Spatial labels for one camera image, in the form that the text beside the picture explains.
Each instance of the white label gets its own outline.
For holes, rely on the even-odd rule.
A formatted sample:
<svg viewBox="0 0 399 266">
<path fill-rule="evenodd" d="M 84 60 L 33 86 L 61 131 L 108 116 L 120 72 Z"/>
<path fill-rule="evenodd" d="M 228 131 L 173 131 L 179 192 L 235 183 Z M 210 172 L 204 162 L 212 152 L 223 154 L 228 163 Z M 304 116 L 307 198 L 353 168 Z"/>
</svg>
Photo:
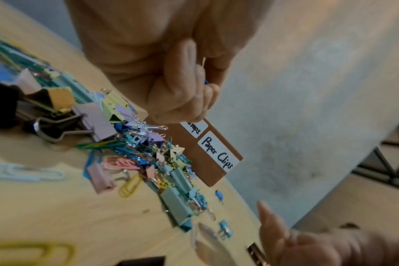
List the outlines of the white label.
<svg viewBox="0 0 399 266">
<path fill-rule="evenodd" d="M 181 125 L 188 130 L 192 136 L 194 136 L 194 138 L 199 137 L 204 130 L 207 129 L 208 124 L 206 121 L 201 120 L 198 123 L 186 123 L 186 122 L 182 122 Z"/>
<path fill-rule="evenodd" d="M 214 135 L 208 131 L 198 142 L 201 148 L 213 158 L 213 160 L 228 173 L 233 167 L 239 163 L 238 158 Z"/>
</svg>

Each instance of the pile of binder clips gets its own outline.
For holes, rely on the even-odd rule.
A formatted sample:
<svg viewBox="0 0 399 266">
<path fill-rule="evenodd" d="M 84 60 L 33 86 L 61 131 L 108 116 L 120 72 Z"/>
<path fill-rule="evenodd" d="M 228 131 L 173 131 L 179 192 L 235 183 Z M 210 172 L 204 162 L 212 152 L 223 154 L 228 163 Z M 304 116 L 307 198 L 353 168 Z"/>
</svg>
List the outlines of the pile of binder clips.
<svg viewBox="0 0 399 266">
<path fill-rule="evenodd" d="M 204 196 L 190 182 L 196 175 L 184 148 L 155 132 L 166 126 L 142 123 L 118 94 L 91 92 L 70 74 L 0 37 L 0 99 L 0 128 L 21 124 L 25 132 L 52 143 L 67 135 L 91 136 L 94 142 L 77 148 L 91 150 L 83 175 L 97 193 L 116 186 L 110 171 L 122 171 L 128 178 L 119 195 L 131 196 L 144 181 L 184 231 L 192 228 L 191 217 L 202 212 L 208 211 L 215 220 Z M 114 156 L 103 158 L 104 150 Z M 139 173 L 130 177 L 131 170 Z M 226 237 L 232 235 L 224 220 L 220 226 Z"/>
</svg>

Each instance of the wooden tabletop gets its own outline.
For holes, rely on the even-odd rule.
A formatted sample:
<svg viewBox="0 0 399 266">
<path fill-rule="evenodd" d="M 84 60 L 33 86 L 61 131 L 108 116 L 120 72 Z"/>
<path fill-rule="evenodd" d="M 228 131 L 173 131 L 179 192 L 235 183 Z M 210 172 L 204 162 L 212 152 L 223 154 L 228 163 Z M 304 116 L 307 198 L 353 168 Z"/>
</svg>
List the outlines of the wooden tabletop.
<svg viewBox="0 0 399 266">
<path fill-rule="evenodd" d="M 71 73 L 93 91 L 114 89 L 104 75 L 75 49 L 24 14 L 0 2 L 0 34 L 22 48 Z M 130 198 L 118 191 L 97 195 L 82 176 L 87 152 L 71 147 L 69 138 L 52 145 L 20 129 L 0 130 L 0 163 L 62 170 L 60 182 L 0 181 L 0 241 L 61 241 L 76 246 L 74 265 L 113 266 L 133 258 L 165 255 L 166 265 L 252 266 L 246 246 L 259 243 L 259 222 L 226 179 L 208 188 L 195 185 L 217 217 L 194 217 L 218 230 L 225 219 L 234 231 L 222 245 L 204 240 L 197 252 L 191 234 L 174 227 L 159 197 L 142 183 Z M 220 205 L 214 191 L 224 194 Z"/>
</svg>

